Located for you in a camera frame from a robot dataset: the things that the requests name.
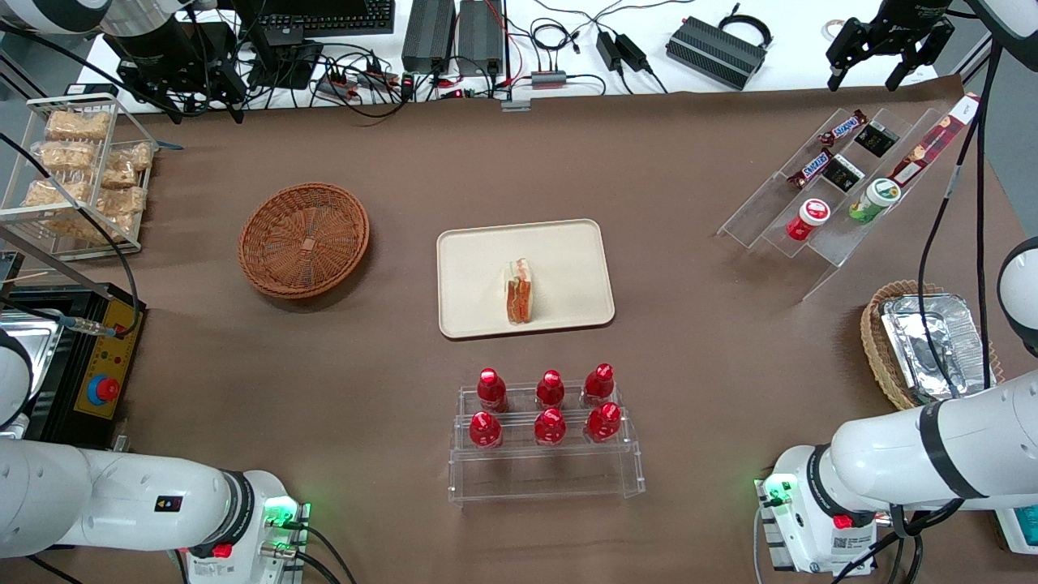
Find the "wicker basket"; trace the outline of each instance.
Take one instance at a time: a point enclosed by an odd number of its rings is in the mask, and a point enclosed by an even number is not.
[[[286,188],[256,208],[238,240],[249,283],[275,299],[301,300],[342,282],[367,249],[367,213],[324,183]]]
[[[894,357],[890,341],[886,340],[886,330],[883,329],[883,324],[879,319],[879,305],[887,299],[916,295],[917,289],[914,279],[902,279],[887,283],[876,291],[872,301],[862,312],[862,344],[865,346],[866,357],[869,358],[869,367],[872,368],[872,374],[875,376],[876,383],[883,390],[883,394],[898,410],[909,410],[922,405],[911,395],[901,378],[901,368],[898,366],[897,358]],[[941,291],[944,291],[944,287],[932,283],[923,284],[924,295],[939,295]],[[988,351],[991,355],[991,370],[994,372],[996,383],[1001,384],[1005,381],[1002,366],[990,345],[988,345]]]

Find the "clear acrylic shelf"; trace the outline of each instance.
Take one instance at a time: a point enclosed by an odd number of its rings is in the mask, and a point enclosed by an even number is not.
[[[865,177],[857,180],[847,192],[844,192],[825,176],[816,176],[803,189],[797,190],[787,182],[821,151],[822,144],[818,135],[831,130],[851,116],[851,112],[839,109],[822,126],[811,134],[811,137],[800,146],[787,162],[764,182],[753,195],[717,229],[717,233],[728,233],[742,246],[753,248],[761,241],[766,241],[787,257],[795,257],[804,248],[821,256],[828,262],[828,268],[818,280],[808,289],[803,300],[807,300],[816,289],[825,283],[843,267],[844,262],[854,252],[858,244],[882,220],[882,215],[896,208],[897,204],[868,223],[861,223],[850,217],[848,207],[861,196],[865,188],[874,179],[889,175],[898,162],[901,161],[919,143],[944,114],[935,109],[929,109],[914,123],[905,121],[890,110],[880,109],[870,120],[881,123],[899,136],[882,157],[877,157],[859,143],[854,137],[861,132],[855,129],[851,135],[844,137],[835,146],[829,147],[834,155],[840,155],[861,170]],[[912,187],[922,178],[926,168],[912,178],[902,193],[902,200],[908,196]],[[824,200],[832,211],[829,219],[816,227],[804,241],[797,241],[786,233],[786,224],[796,216],[800,204],[809,198]]]
[[[555,446],[537,444],[534,421],[540,414],[536,384],[510,386],[509,412],[495,414],[501,423],[502,444],[477,448],[468,438],[472,415],[480,412],[474,387],[458,395],[448,462],[448,499],[462,505],[471,501],[546,499],[592,495],[630,498],[645,493],[641,450],[630,413],[623,408],[619,390],[612,401],[621,406],[620,432],[604,443],[583,436],[591,409],[579,407],[581,381],[564,382],[566,398],[561,409],[566,438]]]

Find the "metal rack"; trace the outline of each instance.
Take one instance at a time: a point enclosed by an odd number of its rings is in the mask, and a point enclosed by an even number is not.
[[[476,447],[468,438],[472,415],[480,412],[475,387],[462,387],[458,395],[448,462],[448,499],[461,506],[471,501],[546,499],[590,495],[621,495],[628,499],[646,491],[641,449],[630,412],[620,390],[610,400],[621,407],[619,433],[601,444],[582,435],[591,409],[580,408],[582,381],[569,381],[561,412],[566,438],[554,446],[537,444],[534,421],[537,385],[510,386],[509,412],[495,414],[501,424],[503,443],[493,450]]]
[[[11,171],[10,179],[7,182],[7,189],[4,191],[3,200],[0,201],[0,225],[17,232],[33,245],[44,249],[49,254],[61,260],[81,259],[86,257],[100,257],[115,253],[107,243],[98,243],[78,239],[55,232],[51,225],[52,221],[70,219],[84,220],[79,216],[78,207],[82,207],[89,213],[101,225],[110,229],[114,233],[114,239],[124,252],[140,251],[139,241],[140,223],[143,212],[134,214],[133,222],[129,229],[120,228],[104,213],[98,210],[98,197],[101,192],[102,174],[105,162],[113,146],[132,147],[138,143],[147,143],[151,151],[158,150],[159,144],[152,135],[141,126],[126,108],[109,93],[90,93],[83,95],[63,95],[58,98],[43,98],[29,100],[26,106],[32,112],[29,122],[26,126],[25,134],[22,136],[22,147],[29,149],[30,144],[43,136],[43,130],[52,112],[75,111],[75,112],[97,112],[107,111],[111,114],[108,123],[108,131],[103,142],[97,144],[98,151],[92,163],[92,176],[90,176],[89,200],[81,202],[74,199],[63,189],[59,189],[65,197],[65,201],[51,204],[36,204],[23,206],[26,196],[28,182],[23,172],[28,170],[33,177],[35,169],[27,160],[16,162]],[[129,140],[113,141],[115,128],[120,115],[126,115],[136,129],[140,132],[140,137]],[[138,185],[144,192],[144,201],[147,200],[147,185],[152,177],[152,167],[148,166],[138,176]]]
[[[845,109],[839,109],[828,120],[816,130],[800,149],[775,173],[764,182],[749,198],[736,211],[725,224],[717,229],[717,234],[727,232],[744,247],[753,248],[761,241],[766,241],[782,251],[787,257],[795,257],[803,249],[809,249],[828,262],[825,272],[808,289],[803,300],[814,294],[823,283],[843,267],[862,241],[872,231],[882,216],[868,223],[861,223],[850,217],[848,208],[857,200],[862,191],[877,177],[885,176],[897,166],[920,139],[945,114],[936,109],[928,109],[914,123],[905,121],[886,109],[880,109],[871,118],[892,130],[899,136],[898,141],[882,156],[876,157],[852,138],[845,138],[839,149],[831,148],[849,160],[864,172],[859,179],[847,192],[844,192],[824,176],[817,176],[802,190],[797,191],[787,183],[789,176],[818,156],[821,144],[816,136],[828,131],[851,116]],[[914,176],[911,183],[903,189],[902,200],[908,196],[911,189],[919,184],[924,168]],[[786,223],[798,212],[800,204],[809,198],[820,198],[831,208],[829,219],[812,231],[804,241],[797,241],[787,235]],[[898,204],[889,207],[886,212],[896,208]]]

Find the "brown table mat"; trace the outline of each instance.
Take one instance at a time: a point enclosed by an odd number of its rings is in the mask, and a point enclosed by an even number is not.
[[[152,308],[127,394],[133,447],[273,472],[313,503],[313,525],[361,584],[752,582],[761,469],[788,447],[827,442],[844,421],[893,411],[866,363],[858,315],[877,287],[914,276],[958,142],[804,304],[814,266],[748,254],[714,232],[837,107],[914,119],[961,93],[940,79],[895,93],[545,100],[509,114],[457,100],[407,106],[375,128],[345,108],[250,112],[243,126],[219,113],[179,127],[148,117],[157,138],[186,149],[160,157],[144,250],[132,258]],[[976,307],[974,175],[967,166],[928,279]],[[275,306],[239,272],[239,229],[266,197],[307,180],[362,200],[367,259],[329,298]],[[993,287],[1022,232],[993,177],[987,200],[991,338],[1012,378],[1034,362]],[[576,217],[602,226],[610,326],[440,335],[441,231]],[[114,263],[91,273],[124,281]],[[645,495],[447,502],[458,386],[485,366],[519,383],[547,368],[577,378],[603,361],[637,425]],[[928,531],[926,549],[921,584],[1034,582],[1038,568],[996,549],[986,513]],[[88,583],[177,580],[162,554],[46,557]],[[881,560],[881,575],[864,581],[885,579]],[[763,550],[761,561],[768,583],[829,580],[772,573]],[[0,569],[11,584],[48,578],[25,560]]]

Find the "power supply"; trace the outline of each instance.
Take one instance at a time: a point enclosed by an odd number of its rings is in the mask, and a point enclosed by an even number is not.
[[[765,54],[763,47],[692,17],[666,44],[666,56],[739,90],[761,67]]]
[[[445,72],[454,46],[454,0],[414,0],[404,37],[404,68]]]
[[[462,75],[507,74],[501,0],[461,0],[458,10],[458,71]]]

